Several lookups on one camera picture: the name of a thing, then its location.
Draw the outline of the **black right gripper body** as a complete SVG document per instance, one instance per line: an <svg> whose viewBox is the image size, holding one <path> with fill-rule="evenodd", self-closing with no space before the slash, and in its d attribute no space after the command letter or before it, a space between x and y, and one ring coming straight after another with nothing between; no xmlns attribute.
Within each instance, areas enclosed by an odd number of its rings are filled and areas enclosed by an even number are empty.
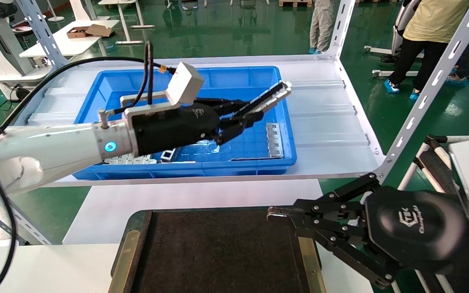
<svg viewBox="0 0 469 293"><path fill-rule="evenodd" d="M380 187L364 202L372 243L401 267L450 274L469 221L458 199L434 191Z"/></svg>

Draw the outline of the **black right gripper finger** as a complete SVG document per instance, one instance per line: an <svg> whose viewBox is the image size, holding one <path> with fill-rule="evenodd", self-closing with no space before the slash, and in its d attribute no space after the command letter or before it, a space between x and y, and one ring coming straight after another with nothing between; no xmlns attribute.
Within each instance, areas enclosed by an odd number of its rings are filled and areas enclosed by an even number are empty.
<svg viewBox="0 0 469 293"><path fill-rule="evenodd" d="M275 223L290 226L298 237L311 238L331 252L335 257L354 269L376 287L389 287L401 266L386 254L374 248L370 254L361 252L350 241L370 244L363 228L343 225L322 218L274 218Z"/></svg>
<svg viewBox="0 0 469 293"><path fill-rule="evenodd" d="M297 199L291 206L271 206L267 210L268 221L292 222L294 218L327 219L343 221L365 217L361 197L380 187L377 175L365 174L317 199Z"/></svg>

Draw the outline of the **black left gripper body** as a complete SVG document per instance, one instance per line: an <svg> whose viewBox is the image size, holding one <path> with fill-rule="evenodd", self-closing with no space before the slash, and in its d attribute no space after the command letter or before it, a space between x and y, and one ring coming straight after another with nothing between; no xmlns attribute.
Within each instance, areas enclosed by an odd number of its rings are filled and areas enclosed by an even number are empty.
<svg viewBox="0 0 469 293"><path fill-rule="evenodd" d="M149 155L211 140L218 134L223 106L194 103L131 117L132 154Z"/></svg>

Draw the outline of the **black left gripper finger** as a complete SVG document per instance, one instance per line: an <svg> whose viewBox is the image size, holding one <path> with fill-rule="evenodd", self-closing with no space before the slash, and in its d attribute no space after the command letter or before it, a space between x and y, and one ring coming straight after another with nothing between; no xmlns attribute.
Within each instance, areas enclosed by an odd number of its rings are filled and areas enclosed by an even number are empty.
<svg viewBox="0 0 469 293"><path fill-rule="evenodd" d="M260 112L251 113L256 108L255 101L243 101L240 99L228 100L224 98L208 99L208 116L222 117L233 114L234 117L260 117Z"/></svg>
<svg viewBox="0 0 469 293"><path fill-rule="evenodd" d="M240 136L245 129L251 128L256 122L263 119L264 112L258 111L244 115L233 115L222 118L213 132L213 141L217 145L223 145Z"/></svg>

